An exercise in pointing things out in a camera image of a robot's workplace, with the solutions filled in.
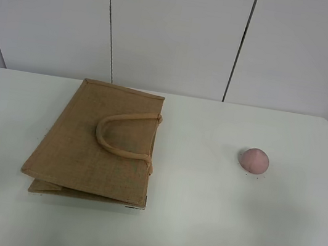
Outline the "brown linen tote bag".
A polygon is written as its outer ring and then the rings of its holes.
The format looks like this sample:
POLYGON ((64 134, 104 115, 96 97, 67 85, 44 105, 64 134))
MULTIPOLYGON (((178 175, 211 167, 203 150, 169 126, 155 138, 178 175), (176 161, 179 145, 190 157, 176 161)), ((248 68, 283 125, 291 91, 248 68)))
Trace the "brown linen tote bag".
POLYGON ((84 80, 22 166, 29 192, 143 209, 163 101, 84 80))

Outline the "pink peach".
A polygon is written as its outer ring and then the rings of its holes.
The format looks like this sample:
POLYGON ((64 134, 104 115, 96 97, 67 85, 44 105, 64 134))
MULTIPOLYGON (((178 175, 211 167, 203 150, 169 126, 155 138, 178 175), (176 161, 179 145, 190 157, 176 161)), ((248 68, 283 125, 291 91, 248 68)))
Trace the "pink peach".
POLYGON ((265 173, 269 168, 269 157, 261 149, 250 148, 239 155, 240 166, 250 174, 260 175, 265 173))

